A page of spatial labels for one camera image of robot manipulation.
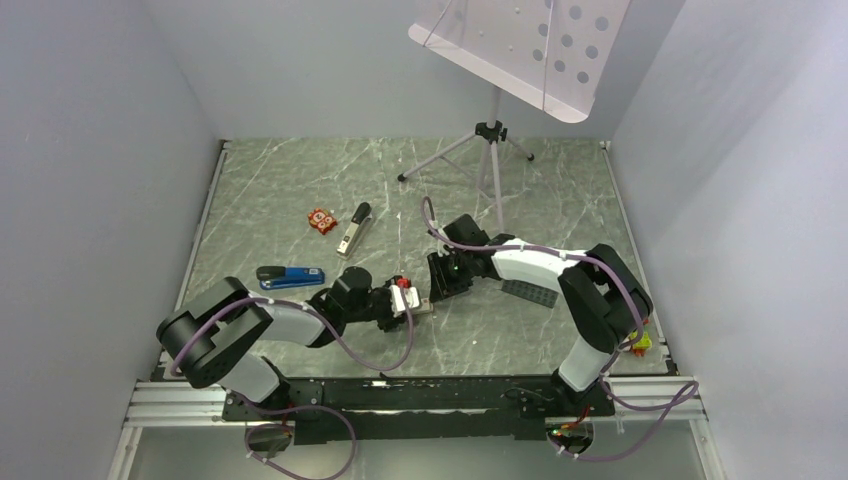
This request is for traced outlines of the black silver stapler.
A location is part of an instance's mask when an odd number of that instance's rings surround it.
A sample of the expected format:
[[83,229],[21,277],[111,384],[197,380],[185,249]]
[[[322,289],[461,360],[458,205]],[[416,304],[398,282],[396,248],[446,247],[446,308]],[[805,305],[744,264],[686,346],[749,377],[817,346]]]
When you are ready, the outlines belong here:
[[348,260],[360,245],[373,223],[373,209],[368,202],[358,205],[336,249],[337,255]]

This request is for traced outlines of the white staple box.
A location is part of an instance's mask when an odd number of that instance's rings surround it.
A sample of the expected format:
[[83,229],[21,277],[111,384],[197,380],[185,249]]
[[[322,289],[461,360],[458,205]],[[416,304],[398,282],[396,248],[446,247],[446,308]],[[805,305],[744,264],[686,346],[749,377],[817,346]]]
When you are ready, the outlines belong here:
[[420,305],[411,308],[413,316],[432,313],[433,310],[434,308],[432,303],[427,299],[424,299]]

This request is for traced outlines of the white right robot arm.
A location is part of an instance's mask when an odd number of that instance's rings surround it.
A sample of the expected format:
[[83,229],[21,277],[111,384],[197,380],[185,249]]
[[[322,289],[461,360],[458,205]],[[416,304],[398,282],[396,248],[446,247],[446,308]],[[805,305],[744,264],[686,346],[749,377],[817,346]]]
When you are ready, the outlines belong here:
[[578,337],[552,373],[550,391],[553,406],[564,415],[588,406],[600,391],[602,375],[654,310],[645,288],[607,244],[563,250],[511,234],[491,237],[467,214],[443,228],[429,224],[427,230],[446,250],[428,257],[432,301],[466,292],[476,277],[523,282],[565,301]]

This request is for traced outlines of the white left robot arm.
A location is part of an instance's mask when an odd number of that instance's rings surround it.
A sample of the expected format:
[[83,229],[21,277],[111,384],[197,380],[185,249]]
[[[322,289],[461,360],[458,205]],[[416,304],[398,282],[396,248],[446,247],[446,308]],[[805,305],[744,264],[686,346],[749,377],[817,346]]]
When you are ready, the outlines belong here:
[[383,332],[414,326],[431,302],[401,275],[375,287],[371,274],[348,267],[329,287],[303,302],[273,299],[227,276],[166,317],[156,338],[171,356],[171,372],[200,389],[213,384],[235,393],[264,420],[279,417],[292,387],[282,372],[251,349],[260,340],[305,348],[337,343],[353,323],[373,322]]

